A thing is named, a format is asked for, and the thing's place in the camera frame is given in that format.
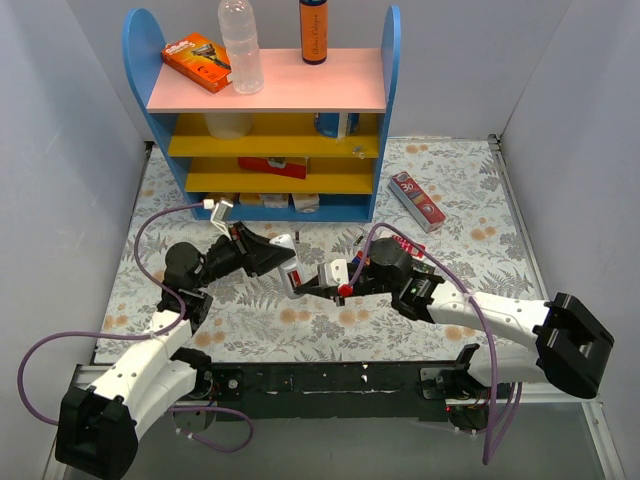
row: white panel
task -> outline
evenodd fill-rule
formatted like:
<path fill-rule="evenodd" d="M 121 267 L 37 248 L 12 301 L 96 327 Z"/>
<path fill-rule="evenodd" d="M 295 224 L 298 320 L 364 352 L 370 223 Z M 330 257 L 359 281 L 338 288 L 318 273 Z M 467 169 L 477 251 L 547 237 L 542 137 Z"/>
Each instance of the white panel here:
<path fill-rule="evenodd" d="M 146 138 L 129 90 L 120 31 L 146 7 L 167 41 L 193 31 L 221 41 L 217 0 L 67 0 Z M 402 61 L 390 135 L 486 138 L 501 133 L 570 0 L 350 0 L 331 2 L 330 47 L 377 47 L 387 7 L 400 6 Z M 300 45 L 296 0 L 253 0 L 263 48 Z"/>
<path fill-rule="evenodd" d="M 168 362 L 145 391 L 132 417 L 138 441 L 158 418 L 196 386 L 197 371 L 183 362 Z"/>
<path fill-rule="evenodd" d="M 47 334 L 99 329 L 144 153 L 63 0 L 0 0 L 0 44 L 0 477 L 32 479 L 55 429 L 20 403 L 18 362 Z M 41 412 L 57 418 L 93 345 L 62 340 L 32 357 Z"/>
<path fill-rule="evenodd" d="M 602 392 L 627 478 L 640 477 L 640 4 L 574 0 L 505 136 L 550 294 L 580 298 L 616 344 Z"/>
<path fill-rule="evenodd" d="M 146 331 L 158 332 L 175 322 L 178 316 L 170 310 L 155 312 Z M 136 420 L 138 403 L 144 398 L 147 388 L 190 338 L 191 324 L 182 320 L 163 335 L 134 342 L 109 370 L 91 384 L 94 393 L 108 399 L 122 397 L 123 405 L 129 407 L 131 418 Z"/>
<path fill-rule="evenodd" d="M 476 292 L 473 296 L 493 335 L 535 350 L 538 337 L 533 329 L 536 325 L 544 324 L 549 313 L 543 300 L 517 300 L 483 292 Z M 484 331 L 468 299 L 451 282 L 444 282 L 436 287 L 433 303 L 427 309 L 438 325 L 460 325 Z"/>

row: white container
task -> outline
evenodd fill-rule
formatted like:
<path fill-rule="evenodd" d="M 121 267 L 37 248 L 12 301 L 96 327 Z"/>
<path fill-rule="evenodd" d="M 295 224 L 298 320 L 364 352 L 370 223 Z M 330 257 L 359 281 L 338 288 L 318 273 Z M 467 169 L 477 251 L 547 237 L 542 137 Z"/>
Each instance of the white container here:
<path fill-rule="evenodd" d="M 251 4 L 248 0 L 222 0 L 218 21 L 231 62 L 233 88 L 246 95 L 259 92 L 264 86 L 264 77 Z"/>
<path fill-rule="evenodd" d="M 279 237 L 272 238 L 269 242 L 271 245 L 278 245 L 279 247 L 289 248 L 294 251 L 295 256 L 290 258 L 282 265 L 278 267 L 280 273 L 280 279 L 284 286 L 284 291 L 289 298 L 300 298 L 302 295 L 298 295 L 294 292 L 296 287 L 305 283 L 304 274 L 298 266 L 298 252 L 296 251 L 296 245 L 293 243 L 291 235 L 284 234 Z"/>
<path fill-rule="evenodd" d="M 251 131 L 253 120 L 250 113 L 205 113 L 209 135 L 219 140 L 234 140 Z"/>

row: small cardboard box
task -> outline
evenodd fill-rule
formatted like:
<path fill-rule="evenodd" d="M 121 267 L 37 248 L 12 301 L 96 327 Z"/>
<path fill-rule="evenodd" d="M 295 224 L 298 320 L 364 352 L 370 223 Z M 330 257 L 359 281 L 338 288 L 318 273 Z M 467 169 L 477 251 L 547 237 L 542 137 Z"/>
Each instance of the small cardboard box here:
<path fill-rule="evenodd" d="M 291 198 L 298 213 L 314 213 L 320 208 L 320 196 L 317 193 L 292 193 Z"/>
<path fill-rule="evenodd" d="M 304 180 L 307 178 L 306 158 L 285 157 L 238 157 L 238 166 L 247 170 L 273 173 Z"/>
<path fill-rule="evenodd" d="M 425 232 L 434 231 L 447 218 L 407 172 L 400 172 L 391 177 L 389 188 Z"/>
<path fill-rule="evenodd" d="M 199 33 L 167 45 L 162 51 L 162 61 L 213 93 L 230 82 L 227 51 Z"/>
<path fill-rule="evenodd" d="M 260 198 L 258 193 L 241 193 L 238 202 L 240 205 L 247 205 L 250 207 L 264 207 L 264 200 Z"/>
<path fill-rule="evenodd" d="M 261 193 L 260 198 L 267 208 L 287 208 L 289 206 L 288 193 Z"/>
<path fill-rule="evenodd" d="M 238 194 L 231 193 L 231 192 L 212 192 L 212 193 L 207 193 L 207 195 L 204 198 L 208 200 L 213 200 L 216 203 L 218 203 L 223 198 L 225 200 L 229 200 L 231 203 L 236 203 L 236 201 L 238 200 Z"/>

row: shelf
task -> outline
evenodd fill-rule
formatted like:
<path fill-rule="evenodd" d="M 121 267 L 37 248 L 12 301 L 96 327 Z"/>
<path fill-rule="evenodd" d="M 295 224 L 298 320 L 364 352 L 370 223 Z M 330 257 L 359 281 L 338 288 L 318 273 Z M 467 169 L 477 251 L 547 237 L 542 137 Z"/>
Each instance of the shelf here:
<path fill-rule="evenodd" d="M 185 112 L 378 112 L 386 110 L 379 48 L 329 49 L 320 65 L 299 49 L 260 51 L 264 88 L 241 95 L 232 86 L 211 93 L 162 65 L 147 110 Z"/>
<path fill-rule="evenodd" d="M 207 130 L 204 116 L 180 115 L 171 143 L 172 157 L 351 157 L 361 147 L 367 158 L 378 158 L 377 114 L 360 115 L 355 135 L 336 140 L 320 135 L 311 113 L 256 113 L 249 135 L 218 140 Z"/>
<path fill-rule="evenodd" d="M 311 158 L 301 180 L 245 170 L 237 158 L 194 158 L 185 191 L 371 194 L 373 163 L 370 158 Z"/>
<path fill-rule="evenodd" d="M 369 222 L 370 195 L 320 195 L 320 208 L 315 213 L 298 213 L 287 208 L 265 208 L 234 205 L 230 222 Z M 211 212 L 202 208 L 195 210 L 199 220 L 208 220 Z"/>

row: leaf pattern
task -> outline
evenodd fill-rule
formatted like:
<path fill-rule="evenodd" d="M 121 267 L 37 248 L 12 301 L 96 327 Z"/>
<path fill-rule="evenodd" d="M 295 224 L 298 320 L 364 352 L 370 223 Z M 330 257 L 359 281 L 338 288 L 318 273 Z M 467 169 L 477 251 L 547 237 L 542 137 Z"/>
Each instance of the leaf pattern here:
<path fill-rule="evenodd" d="M 403 170 L 411 173 L 447 215 L 440 229 L 426 234 L 388 189 L 389 177 Z M 160 293 L 135 265 L 134 236 L 149 216 L 182 204 L 171 172 L 154 149 L 116 274 L 104 331 L 134 333 L 147 328 Z M 486 142 L 390 140 L 374 220 L 389 222 L 425 244 L 473 290 L 535 298 L 533 273 Z M 370 228 L 365 224 L 306 222 L 249 222 L 247 226 L 267 237 L 299 231 L 296 247 L 307 277 L 315 275 L 318 263 L 355 256 L 364 243 L 355 245 L 356 241 Z M 195 222 L 189 212 L 177 212 L 149 226 L 140 253 L 146 268 L 161 279 L 164 255 L 171 245 L 186 241 L 206 252 L 216 237 L 206 222 Z M 347 299 L 342 308 L 311 297 L 290 300 L 275 271 L 260 278 L 247 278 L 237 271 L 207 291 L 213 304 L 187 346 L 205 351 L 214 361 L 438 360 L 456 358 L 466 343 L 486 344 L 481 333 L 460 329 L 451 335 L 447 328 L 452 327 L 411 322 L 391 309 L 388 295 Z M 112 363 L 129 344 L 100 340 L 95 361 Z"/>

